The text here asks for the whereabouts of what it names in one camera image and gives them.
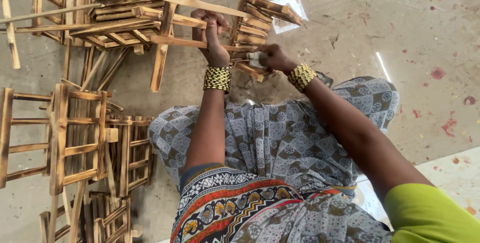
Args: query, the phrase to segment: wrist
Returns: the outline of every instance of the wrist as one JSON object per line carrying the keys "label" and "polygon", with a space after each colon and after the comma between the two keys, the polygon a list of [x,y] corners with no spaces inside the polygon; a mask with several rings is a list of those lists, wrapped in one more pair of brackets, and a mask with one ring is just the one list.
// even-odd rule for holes
{"label": "wrist", "polygon": [[299,65],[300,65],[300,64],[298,64],[297,62],[294,62],[294,61],[292,61],[292,60],[289,60],[289,61],[285,64],[286,68],[285,68],[285,70],[283,70],[283,73],[284,73],[286,76],[288,76],[288,75],[290,75],[290,73],[291,73],[293,70],[295,70],[295,68],[297,68],[297,66],[299,66]]}

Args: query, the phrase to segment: saree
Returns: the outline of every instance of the saree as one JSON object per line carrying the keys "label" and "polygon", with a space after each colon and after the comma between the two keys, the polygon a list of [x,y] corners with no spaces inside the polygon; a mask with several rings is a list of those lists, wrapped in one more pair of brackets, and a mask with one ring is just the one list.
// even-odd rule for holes
{"label": "saree", "polygon": [[[384,134],[395,87],[371,76],[332,89]],[[196,106],[176,106],[149,127],[149,139],[177,187]],[[225,104],[225,165],[191,177],[180,196],[172,242],[388,242],[392,233],[350,202],[356,164],[309,100]]]}

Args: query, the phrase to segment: woman's right hand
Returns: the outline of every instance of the woman's right hand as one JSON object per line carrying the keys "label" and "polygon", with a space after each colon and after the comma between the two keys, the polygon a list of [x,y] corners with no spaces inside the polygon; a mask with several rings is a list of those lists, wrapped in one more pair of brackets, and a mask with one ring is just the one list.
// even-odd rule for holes
{"label": "woman's right hand", "polygon": [[268,66],[274,70],[281,71],[285,75],[289,75],[293,69],[295,69],[299,64],[289,58],[282,47],[278,44],[265,44],[260,46],[258,51],[267,53],[267,58],[261,58],[260,63]]}

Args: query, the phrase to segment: gold bangle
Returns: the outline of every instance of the gold bangle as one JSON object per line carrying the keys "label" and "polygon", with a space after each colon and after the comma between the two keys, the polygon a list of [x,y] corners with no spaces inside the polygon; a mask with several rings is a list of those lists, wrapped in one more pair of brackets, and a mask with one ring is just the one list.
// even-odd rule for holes
{"label": "gold bangle", "polygon": [[227,71],[229,67],[210,67],[205,71],[205,80],[203,89],[216,88],[225,91],[228,94],[230,91],[231,72]]}
{"label": "gold bangle", "polygon": [[298,65],[293,71],[288,75],[288,81],[300,92],[303,92],[303,89],[307,84],[314,78],[318,76],[310,67],[303,62]]}

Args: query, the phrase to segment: cloth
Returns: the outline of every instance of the cloth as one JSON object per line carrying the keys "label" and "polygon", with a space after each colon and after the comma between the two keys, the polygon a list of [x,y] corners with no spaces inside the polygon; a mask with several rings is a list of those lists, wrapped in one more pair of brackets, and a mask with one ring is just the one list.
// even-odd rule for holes
{"label": "cloth", "polygon": [[[391,83],[364,76],[333,91],[387,132],[399,102]],[[149,127],[150,142],[177,188],[199,111],[197,106],[175,106]],[[225,151],[227,166],[281,180],[300,194],[337,188],[354,197],[357,167],[307,99],[261,106],[227,102]]]}
{"label": "cloth", "polygon": [[[383,133],[399,102],[383,79],[357,77],[333,91]],[[197,106],[175,106],[149,139],[180,185]],[[348,199],[358,170],[309,100],[225,105],[225,166],[186,179],[172,242],[388,242],[393,233]]]}
{"label": "cloth", "polygon": [[404,184],[385,197],[385,211],[397,231],[393,243],[478,242],[480,222],[441,190]]}

